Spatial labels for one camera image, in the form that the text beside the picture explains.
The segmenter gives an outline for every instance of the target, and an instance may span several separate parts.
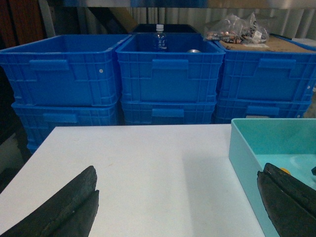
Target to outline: dark blue crate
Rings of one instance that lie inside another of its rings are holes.
[[[165,33],[197,33],[198,31],[190,25],[185,24],[164,24]],[[156,32],[156,24],[139,24],[131,33],[153,33]]]
[[[224,52],[200,34],[167,40],[168,52],[153,52],[153,34],[133,35],[117,49],[123,101],[214,103]]]
[[[235,118],[302,118],[310,101],[280,102],[219,98],[213,123],[231,123]]]
[[[108,107],[41,107],[12,104],[28,135],[30,146],[40,146],[57,126],[118,124],[117,104]]]
[[[209,124],[216,104],[121,103],[126,125]]]
[[[217,92],[217,96],[219,95],[220,91],[221,91],[221,87],[222,87],[222,81],[223,81],[223,74],[224,74],[224,67],[225,64],[223,63],[221,65],[221,67],[219,68],[219,72],[218,72],[218,79],[217,79],[217,84],[216,84],[216,92]]]
[[[39,148],[36,145],[32,145],[32,143],[28,143],[26,147],[29,149],[31,154],[34,154],[34,152],[36,152],[36,150]]]
[[[65,35],[0,50],[24,105],[108,106],[121,93],[116,48],[128,35]]]
[[[225,51],[223,73],[217,87],[219,97],[309,101],[316,83],[316,49],[283,40],[315,53],[226,50],[216,42]]]

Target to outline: teal plastic tray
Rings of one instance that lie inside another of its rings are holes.
[[[286,168],[313,189],[316,178],[316,118],[236,118],[229,158],[267,237],[279,237],[263,206],[257,172],[269,162]]]

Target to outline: white tabletop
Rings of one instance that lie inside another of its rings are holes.
[[[57,127],[0,195],[0,233],[89,165],[89,237],[263,237],[229,161],[231,126]]]

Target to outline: plastic water bottle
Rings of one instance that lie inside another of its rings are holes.
[[[163,25],[156,25],[156,33],[154,35],[154,51],[167,52],[167,36],[163,32]]]

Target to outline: shelf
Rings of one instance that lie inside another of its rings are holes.
[[[192,7],[192,8],[316,8],[315,0],[47,0],[49,6]]]

